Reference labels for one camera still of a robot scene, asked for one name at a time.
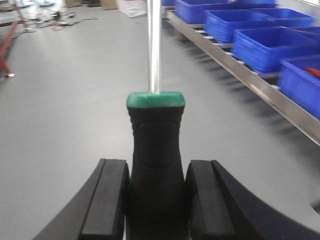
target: metal stand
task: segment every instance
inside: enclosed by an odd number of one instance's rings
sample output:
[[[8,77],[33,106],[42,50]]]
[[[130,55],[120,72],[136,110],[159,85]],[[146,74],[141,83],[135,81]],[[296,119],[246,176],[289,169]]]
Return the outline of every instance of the metal stand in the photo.
[[[278,111],[312,141],[320,146],[320,121],[281,93],[267,79],[276,78],[279,74],[259,75],[252,71],[243,61],[233,57],[228,49],[207,37],[201,31],[201,25],[186,24],[174,11],[167,12],[168,22],[187,39],[208,54],[230,74],[257,94],[261,99]]]

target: metal screwdriver shaft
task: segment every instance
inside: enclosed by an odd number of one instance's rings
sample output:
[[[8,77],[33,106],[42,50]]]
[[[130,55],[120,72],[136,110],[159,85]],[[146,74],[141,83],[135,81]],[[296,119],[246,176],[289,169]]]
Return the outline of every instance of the metal screwdriver shaft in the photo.
[[[162,90],[161,69],[161,0],[147,0],[149,38],[149,91],[160,94]]]

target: concrete floor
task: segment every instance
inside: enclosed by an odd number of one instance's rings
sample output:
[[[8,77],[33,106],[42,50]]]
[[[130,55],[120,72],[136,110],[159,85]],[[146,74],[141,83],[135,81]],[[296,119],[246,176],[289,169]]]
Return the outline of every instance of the concrete floor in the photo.
[[[0,239],[30,240],[71,199],[99,158],[132,164],[129,93],[148,87],[146,17],[97,17],[15,41],[0,82]],[[163,88],[186,100],[180,131],[191,159],[219,160],[241,183],[320,232],[320,148],[190,42],[163,25]]]

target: stainless steel rack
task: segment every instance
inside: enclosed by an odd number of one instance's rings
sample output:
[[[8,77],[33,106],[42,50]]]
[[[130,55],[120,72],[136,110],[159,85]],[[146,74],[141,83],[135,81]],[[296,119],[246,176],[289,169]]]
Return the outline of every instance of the stainless steel rack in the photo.
[[[270,83],[277,74],[259,75],[228,51],[230,46],[220,45],[201,31],[202,25],[186,24],[173,10],[166,11],[167,21],[208,56],[241,81],[251,91],[272,106],[312,141],[320,146],[320,121],[289,99]]]

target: white bag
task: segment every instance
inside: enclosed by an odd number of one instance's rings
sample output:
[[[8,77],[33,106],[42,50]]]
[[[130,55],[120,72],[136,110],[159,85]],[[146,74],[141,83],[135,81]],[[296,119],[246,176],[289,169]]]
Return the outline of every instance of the white bag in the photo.
[[[146,0],[116,0],[120,12],[129,18],[137,17],[147,13]]]

